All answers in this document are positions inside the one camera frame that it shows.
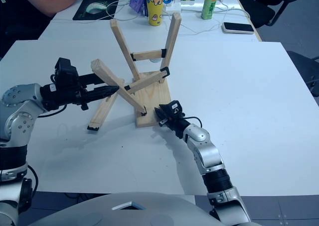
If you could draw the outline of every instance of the white cable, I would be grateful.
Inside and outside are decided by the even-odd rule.
[[[214,11],[213,13],[223,13],[223,12],[228,12],[228,11],[231,11],[231,10],[239,10],[239,11],[242,11],[244,12],[245,14],[247,14],[247,17],[250,19],[250,15],[247,11],[245,11],[244,9],[241,9],[241,8],[235,8],[235,7],[231,7],[229,8],[228,5],[224,4],[224,2],[222,0],[219,0],[220,3],[225,6],[227,9],[222,9],[221,7],[215,7],[215,8],[218,8],[220,9],[219,11]],[[202,11],[201,10],[183,10],[183,8],[181,8],[181,11],[182,12],[198,12],[198,13],[201,13]]]
[[[169,13],[165,12],[165,11],[163,11],[163,12],[166,13],[166,14],[168,15],[168,18],[171,20],[171,15],[170,15]],[[195,30],[193,30],[193,29],[191,29],[191,28],[189,28],[189,27],[187,27],[187,26],[185,26],[185,25],[183,25],[183,24],[180,24],[181,26],[183,26],[184,28],[187,28],[188,30],[192,31],[193,33],[178,34],[178,35],[180,35],[180,36],[192,36],[192,35],[198,35],[198,34],[204,33],[204,32],[211,32],[211,31],[213,31],[213,30],[215,29],[215,26],[218,25],[218,27],[219,27],[220,24],[221,24],[221,23],[215,24],[215,25],[213,25],[210,29],[208,29],[208,30],[203,30],[203,31],[200,31],[200,32],[196,32]]]
[[[55,19],[53,19],[51,22],[53,22],[53,23],[94,23],[94,22],[96,22],[96,21],[98,21],[98,20],[101,20],[101,19],[104,19],[104,18],[107,18],[107,17],[112,17],[113,15],[115,15],[116,13],[118,13],[118,12],[120,12],[126,5],[128,5],[128,4],[130,4],[130,1],[131,0],[129,0],[128,2],[126,2],[125,4],[117,4],[117,6],[122,6],[118,11],[116,11],[114,14],[109,14],[108,13],[108,7],[109,6],[112,6],[112,5],[115,5],[115,3],[119,3],[119,1],[124,1],[124,0],[117,0],[117,1],[114,1],[114,2],[112,2],[112,3],[110,3],[110,4],[108,4],[107,5],[107,7],[106,7],[106,9],[105,9],[105,12],[106,12],[106,14],[107,14],[107,16],[103,16],[102,18],[99,18],[99,19],[95,19],[95,20],[93,20],[93,21],[86,21],[86,22],[79,22],[78,20],[71,20],[71,19],[62,19],[62,18],[55,18]],[[116,20],[118,20],[118,21],[129,21],[129,20],[133,20],[133,19],[135,19],[135,18],[137,18],[138,16],[140,16],[140,14],[138,13],[136,16],[134,16],[133,18],[129,18],[129,19],[118,19],[118,18],[114,18],[114,17],[112,17],[113,19],[116,19]],[[57,21],[55,21],[55,20],[66,20],[66,21],[69,21],[69,22],[57,22]]]

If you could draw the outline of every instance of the cartoon cup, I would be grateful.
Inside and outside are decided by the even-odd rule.
[[[146,0],[149,12],[149,23],[152,26],[161,24],[161,16],[163,12],[163,0]]]

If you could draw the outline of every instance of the power strip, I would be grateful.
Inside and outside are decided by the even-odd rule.
[[[163,8],[163,15],[172,15],[173,13],[180,13],[180,3],[167,3]]]

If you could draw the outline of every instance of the desk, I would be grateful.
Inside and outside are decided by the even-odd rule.
[[[196,0],[195,2],[203,3],[204,0]],[[229,8],[241,8],[238,0],[223,0]],[[51,21],[49,26],[43,32],[39,39],[53,39],[53,40],[108,40],[113,35],[108,20],[98,20],[96,22],[91,21],[71,21],[75,12],[79,8],[82,0],[78,0],[74,5],[67,8],[64,11],[58,13]],[[225,9],[220,3],[216,5]],[[115,17],[119,19],[132,18],[136,13],[126,6],[122,11],[118,12]],[[197,40],[197,41],[259,41],[260,37],[256,34],[225,34],[222,32],[219,24],[223,21],[237,22],[237,23],[249,23],[245,14],[242,11],[229,11],[227,15],[215,13],[213,19],[203,20],[200,18],[200,13],[194,12],[182,12],[182,24],[200,32],[208,30],[212,26],[215,26],[214,30],[210,32],[201,33],[198,35],[185,35],[194,34],[190,30],[181,26],[179,29],[179,37],[185,40]],[[161,26],[153,27],[148,24],[148,20],[144,16],[140,16],[134,20],[121,21],[121,28],[126,39],[132,39],[135,41],[146,40],[149,38],[158,41],[161,45],[165,43],[168,33],[168,27],[170,20],[168,16],[163,19]]]
[[[144,42],[135,50],[146,50]],[[16,84],[48,84],[58,57],[71,59],[79,75],[101,58],[117,76],[132,79],[115,38],[17,41],[0,62],[0,94]],[[159,63],[139,61],[138,68],[153,71]],[[208,48],[179,39],[170,72],[172,99],[202,120],[241,195],[319,194],[319,108],[280,43]],[[136,128],[134,110],[121,97],[98,132],[86,130],[98,104],[84,112],[70,105],[36,121],[27,160],[40,191],[206,194],[185,143],[167,128]]]

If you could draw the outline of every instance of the charging cable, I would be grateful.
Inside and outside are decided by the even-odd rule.
[[[121,7],[118,11],[116,11],[114,14],[109,14],[109,13],[108,13],[108,7],[113,6],[113,5],[116,5],[115,3],[119,3],[120,1],[125,1],[125,0],[117,0],[117,1],[114,1],[114,2],[112,2],[112,3],[110,3],[110,4],[108,4],[107,7],[106,7],[106,9],[105,9],[105,12],[106,12],[107,16],[103,16],[102,18],[95,19],[95,20],[93,20],[93,21],[87,21],[87,20],[86,20],[85,22],[81,22],[81,21],[71,20],[71,19],[55,18],[55,19],[51,20],[51,22],[53,22],[53,23],[94,23],[94,22],[96,22],[96,21],[98,21],[98,20],[101,20],[101,19],[104,19],[104,18],[107,18],[107,17],[112,17],[113,19],[116,19],[116,20],[118,20],[118,21],[129,21],[129,20],[133,20],[133,19],[135,19],[135,18],[141,16],[141,15],[138,13],[138,14],[137,14],[136,16],[134,16],[133,18],[128,18],[128,19],[118,19],[118,18],[113,17],[116,13],[120,12],[126,5],[130,4],[130,1],[131,1],[131,0],[129,0],[128,2],[126,2],[126,3],[124,3],[124,4],[117,4],[117,6],[122,6],[122,7]]]

